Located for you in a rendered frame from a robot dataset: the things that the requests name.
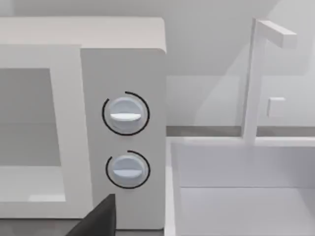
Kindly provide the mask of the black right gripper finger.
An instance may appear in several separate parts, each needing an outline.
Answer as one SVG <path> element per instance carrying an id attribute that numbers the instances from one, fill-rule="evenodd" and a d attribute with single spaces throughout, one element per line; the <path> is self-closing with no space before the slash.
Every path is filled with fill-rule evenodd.
<path id="1" fill-rule="evenodd" d="M 115 236 L 116 198 L 109 194 L 65 236 Z"/>

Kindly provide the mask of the pale round microwave knob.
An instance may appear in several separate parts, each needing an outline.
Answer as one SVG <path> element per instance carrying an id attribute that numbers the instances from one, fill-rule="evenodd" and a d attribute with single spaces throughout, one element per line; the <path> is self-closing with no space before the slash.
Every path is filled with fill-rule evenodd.
<path id="1" fill-rule="evenodd" d="M 140 102 L 132 97 L 119 97 L 109 103 L 106 117 L 120 132 L 134 132 L 141 126 L 144 110 Z"/>
<path id="2" fill-rule="evenodd" d="M 134 155 L 122 155 L 113 160 L 111 176 L 121 186 L 136 186 L 142 182 L 147 173 L 145 163 Z"/>

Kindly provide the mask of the microwave oven door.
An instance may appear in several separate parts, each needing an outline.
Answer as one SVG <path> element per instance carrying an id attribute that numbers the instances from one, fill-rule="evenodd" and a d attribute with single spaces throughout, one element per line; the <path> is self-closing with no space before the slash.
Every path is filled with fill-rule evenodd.
<path id="1" fill-rule="evenodd" d="M 92 209 L 80 47 L 0 44 L 0 219 Z"/>

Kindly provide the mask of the white sink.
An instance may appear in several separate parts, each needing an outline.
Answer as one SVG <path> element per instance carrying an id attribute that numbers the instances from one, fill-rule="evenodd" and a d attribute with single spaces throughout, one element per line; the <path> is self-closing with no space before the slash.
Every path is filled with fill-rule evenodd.
<path id="1" fill-rule="evenodd" d="M 176 236 L 315 236 L 315 147 L 168 139 Z"/>

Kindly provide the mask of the pale microwave oven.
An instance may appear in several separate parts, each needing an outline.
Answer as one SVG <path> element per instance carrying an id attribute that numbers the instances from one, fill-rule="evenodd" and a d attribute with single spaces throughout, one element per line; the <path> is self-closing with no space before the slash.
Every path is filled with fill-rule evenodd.
<path id="1" fill-rule="evenodd" d="M 93 209 L 109 194 L 115 194 L 119 230 L 163 229 L 164 20 L 156 17 L 0 17 L 0 44 L 80 47 Z M 141 126 L 134 132 L 120 132 L 106 117 L 109 103 L 119 97 L 135 98 L 143 107 Z M 128 154 L 139 157 L 147 167 L 142 182 L 129 187 L 115 183 L 110 172 L 113 160 Z"/>

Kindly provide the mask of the tall white tap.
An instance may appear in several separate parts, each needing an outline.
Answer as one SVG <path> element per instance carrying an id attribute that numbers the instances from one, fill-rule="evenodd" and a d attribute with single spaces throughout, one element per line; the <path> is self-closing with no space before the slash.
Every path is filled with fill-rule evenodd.
<path id="1" fill-rule="evenodd" d="M 242 139 L 253 146 L 256 140 L 258 110 L 267 41 L 282 49 L 297 47 L 297 33 L 270 20 L 252 19 L 251 42 L 242 122 Z"/>

